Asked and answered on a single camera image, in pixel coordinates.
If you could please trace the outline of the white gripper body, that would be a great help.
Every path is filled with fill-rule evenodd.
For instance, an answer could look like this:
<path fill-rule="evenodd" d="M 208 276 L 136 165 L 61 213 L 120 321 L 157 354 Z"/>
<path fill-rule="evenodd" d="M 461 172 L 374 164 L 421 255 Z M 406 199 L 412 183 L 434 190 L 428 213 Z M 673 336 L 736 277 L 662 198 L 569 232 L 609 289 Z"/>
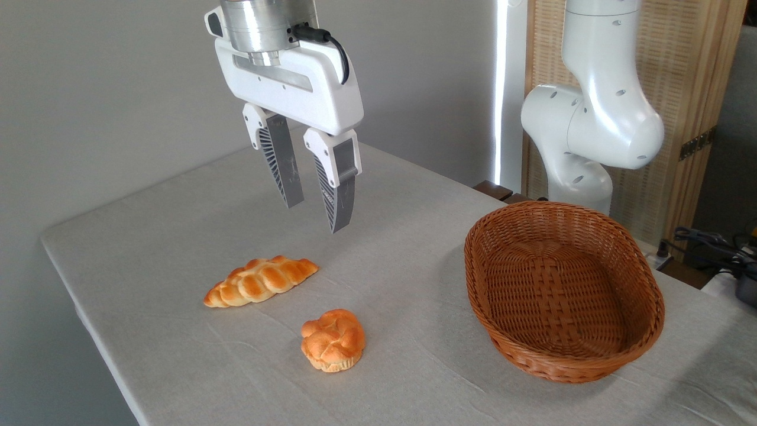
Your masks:
<path fill-rule="evenodd" d="M 338 135 L 363 118 L 351 64 L 330 41 L 311 41 L 314 7 L 217 7 L 205 14 L 227 86 L 238 98 Z"/>

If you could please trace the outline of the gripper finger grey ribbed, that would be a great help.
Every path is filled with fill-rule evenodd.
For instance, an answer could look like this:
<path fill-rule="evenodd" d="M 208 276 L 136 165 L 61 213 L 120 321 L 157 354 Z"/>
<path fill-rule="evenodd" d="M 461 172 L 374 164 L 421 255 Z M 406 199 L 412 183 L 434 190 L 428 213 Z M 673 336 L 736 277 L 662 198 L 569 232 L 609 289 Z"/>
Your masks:
<path fill-rule="evenodd" d="M 305 197 L 301 188 L 287 119 L 281 114 L 246 103 L 242 114 L 254 149 L 260 150 L 288 208 Z"/>
<path fill-rule="evenodd" d="M 315 159 L 325 212 L 335 234 L 351 221 L 356 177 L 362 172 L 357 133 L 348 130 L 334 136 L 308 128 L 305 144 Z"/>

